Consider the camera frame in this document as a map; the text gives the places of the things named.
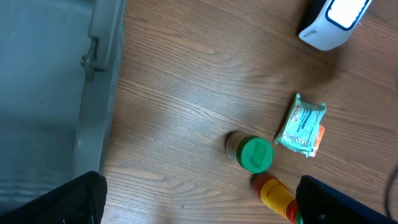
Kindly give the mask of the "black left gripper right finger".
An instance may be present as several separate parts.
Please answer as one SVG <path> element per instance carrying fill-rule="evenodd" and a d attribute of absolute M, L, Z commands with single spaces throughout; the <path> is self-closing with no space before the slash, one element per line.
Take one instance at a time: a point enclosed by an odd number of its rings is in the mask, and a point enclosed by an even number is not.
<path fill-rule="evenodd" d="M 296 200 L 303 224 L 395 224 L 394 220 L 310 175 L 301 177 Z"/>

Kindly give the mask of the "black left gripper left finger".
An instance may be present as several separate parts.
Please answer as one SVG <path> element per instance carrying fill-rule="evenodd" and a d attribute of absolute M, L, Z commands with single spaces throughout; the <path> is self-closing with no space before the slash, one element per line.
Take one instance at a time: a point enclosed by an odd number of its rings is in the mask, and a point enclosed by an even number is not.
<path fill-rule="evenodd" d="M 100 224 L 107 191 L 105 176 L 90 171 L 1 215 L 1 223 Z"/>

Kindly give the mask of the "green cap hot sauce bottle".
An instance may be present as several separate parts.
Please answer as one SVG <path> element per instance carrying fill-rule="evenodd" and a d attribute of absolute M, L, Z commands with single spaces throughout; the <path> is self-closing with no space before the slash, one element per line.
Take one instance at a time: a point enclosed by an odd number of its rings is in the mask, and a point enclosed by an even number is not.
<path fill-rule="evenodd" d="M 291 224 L 303 224 L 295 194 L 277 177 L 261 173 L 251 181 L 259 200 Z"/>

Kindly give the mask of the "teal wipes pack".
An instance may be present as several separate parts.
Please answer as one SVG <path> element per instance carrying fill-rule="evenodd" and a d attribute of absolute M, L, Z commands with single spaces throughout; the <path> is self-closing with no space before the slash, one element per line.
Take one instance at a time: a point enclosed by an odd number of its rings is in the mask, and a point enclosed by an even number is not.
<path fill-rule="evenodd" d="M 321 121 L 326 111 L 325 103 L 319 105 L 306 103 L 297 93 L 274 143 L 281 144 L 305 157 L 315 157 L 325 131 Z"/>

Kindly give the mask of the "green cap white jar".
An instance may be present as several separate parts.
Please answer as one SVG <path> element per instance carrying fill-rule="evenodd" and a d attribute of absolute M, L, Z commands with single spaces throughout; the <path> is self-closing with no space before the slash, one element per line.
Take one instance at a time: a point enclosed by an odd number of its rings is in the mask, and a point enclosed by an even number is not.
<path fill-rule="evenodd" d="M 274 150 L 268 140 L 244 131 L 231 133 L 224 148 L 230 159 L 253 174 L 265 172 L 274 160 Z"/>

